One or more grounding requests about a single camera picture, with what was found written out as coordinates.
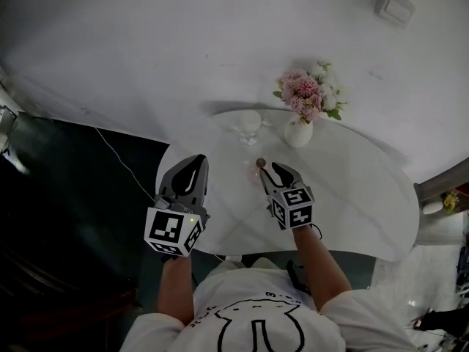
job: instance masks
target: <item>shirt sleeve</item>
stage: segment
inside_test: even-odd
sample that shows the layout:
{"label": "shirt sleeve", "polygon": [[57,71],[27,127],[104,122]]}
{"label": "shirt sleeve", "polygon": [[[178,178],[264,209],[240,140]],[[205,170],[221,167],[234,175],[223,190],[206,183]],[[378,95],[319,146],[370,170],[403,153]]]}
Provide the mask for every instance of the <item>shirt sleeve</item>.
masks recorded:
{"label": "shirt sleeve", "polygon": [[182,322],[169,315],[141,315],[130,328],[120,352],[164,352],[183,329]]}
{"label": "shirt sleeve", "polygon": [[402,326],[368,290],[341,293],[324,305],[321,313],[339,326],[348,351],[417,351]]}

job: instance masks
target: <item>white marker cube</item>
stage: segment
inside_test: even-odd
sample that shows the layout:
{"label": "white marker cube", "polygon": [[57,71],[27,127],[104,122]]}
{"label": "white marker cube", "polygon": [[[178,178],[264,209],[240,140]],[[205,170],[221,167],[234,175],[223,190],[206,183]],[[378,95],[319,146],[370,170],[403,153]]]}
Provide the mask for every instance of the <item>white marker cube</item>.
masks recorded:
{"label": "white marker cube", "polygon": [[199,215],[148,208],[144,240],[157,252],[187,257],[204,230]]}
{"label": "white marker cube", "polygon": [[271,197],[270,201],[272,214],[283,230],[313,222],[314,198],[306,188],[282,191]]}

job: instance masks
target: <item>table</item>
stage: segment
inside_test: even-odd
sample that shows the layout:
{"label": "table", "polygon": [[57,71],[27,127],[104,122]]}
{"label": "table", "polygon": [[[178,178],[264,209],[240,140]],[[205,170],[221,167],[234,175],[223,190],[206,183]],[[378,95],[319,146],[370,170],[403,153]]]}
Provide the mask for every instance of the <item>table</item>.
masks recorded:
{"label": "table", "polygon": [[[255,166],[256,159],[264,158],[296,169],[311,186],[314,223],[328,249],[389,261],[407,255],[418,231],[417,196],[407,175],[380,148],[324,119],[314,122],[313,137],[305,147],[293,148],[283,139],[293,112],[258,112],[270,126],[261,128],[256,144],[240,142],[235,127],[243,111],[231,111],[213,117],[204,141],[171,144],[161,161],[157,188],[164,172],[178,161],[197,153],[208,157],[204,206],[211,219],[196,249],[222,255],[296,249],[292,232],[280,230],[266,210]],[[280,183],[271,168],[269,172]]]}

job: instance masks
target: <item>wall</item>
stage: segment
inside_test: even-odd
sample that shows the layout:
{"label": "wall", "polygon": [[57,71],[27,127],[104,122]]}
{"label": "wall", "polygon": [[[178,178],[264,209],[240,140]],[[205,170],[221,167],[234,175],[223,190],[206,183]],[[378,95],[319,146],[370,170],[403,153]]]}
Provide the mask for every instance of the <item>wall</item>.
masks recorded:
{"label": "wall", "polygon": [[421,182],[469,156],[469,0],[0,0],[0,65],[39,114],[165,142],[271,92],[299,61],[332,61],[343,123]]}

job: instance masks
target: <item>vase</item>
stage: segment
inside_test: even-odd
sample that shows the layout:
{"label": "vase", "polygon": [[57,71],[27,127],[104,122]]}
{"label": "vase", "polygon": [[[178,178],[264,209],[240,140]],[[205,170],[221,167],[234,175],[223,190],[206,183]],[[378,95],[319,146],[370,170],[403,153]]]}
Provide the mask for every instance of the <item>vase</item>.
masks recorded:
{"label": "vase", "polygon": [[284,137],[291,147],[302,147],[309,142],[313,136],[313,123],[305,123],[300,115],[293,116],[287,123]]}

